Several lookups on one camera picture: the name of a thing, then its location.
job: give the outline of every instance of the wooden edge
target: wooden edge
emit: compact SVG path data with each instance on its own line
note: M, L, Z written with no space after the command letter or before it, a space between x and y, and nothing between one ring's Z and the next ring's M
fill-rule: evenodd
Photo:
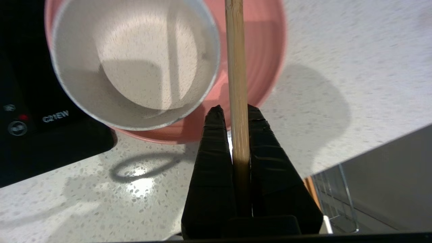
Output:
M318 208L321 210L321 204L320 200L318 199L317 191L315 190L314 183L312 181L312 177L306 177L306 179L303 179L303 183L305 184L306 189L311 194L313 200L317 204Z

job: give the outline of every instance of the white countertop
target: white countertop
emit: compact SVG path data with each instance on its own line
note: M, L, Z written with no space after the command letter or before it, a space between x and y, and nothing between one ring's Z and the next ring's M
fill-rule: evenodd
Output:
M432 122L432 1L286 0L285 8L286 64L261 111L301 176ZM2 188L0 243L179 232L196 149L120 134L109 152ZM118 164L120 176L150 177L122 182L110 175Z

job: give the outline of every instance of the cup rim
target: cup rim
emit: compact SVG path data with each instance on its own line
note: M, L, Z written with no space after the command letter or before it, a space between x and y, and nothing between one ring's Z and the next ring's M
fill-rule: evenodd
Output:
M54 1L56 1L56 0L47 0L45 2L45 10L44 10L45 32L47 35L46 38L47 38L47 42L48 42L48 46L49 46L49 50L50 50L52 66L53 66L54 72L56 74L56 77L57 77L61 87L63 88L65 93L68 95L68 97L73 101L73 103L75 105L77 105L81 110L83 110L87 115L89 115L93 119L95 119L99 122L102 122L102 123L104 123L110 127L113 127L116 129L129 130L129 131L148 131L148 130L155 130L155 129L159 129L159 128L164 128L164 127L170 126L170 125L184 119L188 115L190 115L194 110L196 110L196 108L198 108L199 105L201 105L201 103L205 100L205 98L207 97L207 95L209 94L211 89L213 88L213 85L216 82L217 77L219 76L219 73L220 73L221 43L220 43L219 29L218 29L218 26L215 22L215 19L214 19L212 13L210 12L210 10L208 9L208 6L204 2L199 1L199 0L184 0L186 3L188 3L188 5L190 7L194 8L197 11L200 18L202 18L202 19L204 19L204 21L208 22L209 26L211 27L210 33L213 35L213 37L215 39L214 43L215 43L215 48L216 48L215 49L216 67L214 69L215 71L212 75L211 81L210 81L207 89L205 90L205 92L202 94L202 96L195 102L195 104L190 109L188 109L186 112L184 112L181 116L177 117L176 119L174 119L172 121L165 122L165 123L162 123L159 125L146 126L146 127L129 127L129 126L114 124L110 121L107 121L106 119L103 119L103 118L96 116L91 111L89 111L85 106L83 106L70 93L69 89L64 84L61 77L58 75L58 73L60 73L60 68L58 65L57 55L56 55L57 52L56 52L56 45L55 45L55 37L57 36L58 31L59 31L59 24L60 24L61 17L63 16L63 13L66 11L68 5L73 0L58 0L57 1L58 5L55 5Z

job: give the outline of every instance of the white cup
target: white cup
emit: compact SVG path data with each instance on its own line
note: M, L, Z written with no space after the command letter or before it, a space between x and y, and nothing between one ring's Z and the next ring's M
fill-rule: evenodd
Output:
M94 119L125 130L186 117L219 71L218 29L200 0L66 0L51 44L68 96Z

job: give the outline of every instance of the pink bowl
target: pink bowl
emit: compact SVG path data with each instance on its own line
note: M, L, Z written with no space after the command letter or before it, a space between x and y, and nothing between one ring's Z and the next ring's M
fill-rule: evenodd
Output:
M51 30L56 14L65 0L45 1L45 33L51 45ZM227 128L231 127L226 54L225 2L204 0L211 11L221 36L219 76L202 104L189 116L168 127L151 131L126 131L131 137L162 144L184 144L201 139L204 117L209 109L221 105ZM280 0L247 0L244 2L246 72L248 103L260 106L276 84L283 66L286 46L286 22Z

